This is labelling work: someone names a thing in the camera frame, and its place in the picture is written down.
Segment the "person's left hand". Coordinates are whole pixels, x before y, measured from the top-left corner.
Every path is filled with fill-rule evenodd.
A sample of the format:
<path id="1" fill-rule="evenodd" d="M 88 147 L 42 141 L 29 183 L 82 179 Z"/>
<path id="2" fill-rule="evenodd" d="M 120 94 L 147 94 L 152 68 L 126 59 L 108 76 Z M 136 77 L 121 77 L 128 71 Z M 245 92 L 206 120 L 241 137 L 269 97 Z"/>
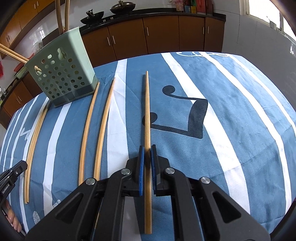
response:
<path id="1" fill-rule="evenodd" d="M 5 201 L 5 212 L 7 214 L 7 220 L 9 221 L 9 223 L 11 224 L 11 226 L 14 228 L 14 230 L 16 230 L 17 232 L 20 232 L 22 230 L 22 226 L 18 220 L 18 218 L 16 217 L 10 203 L 8 200 Z"/>

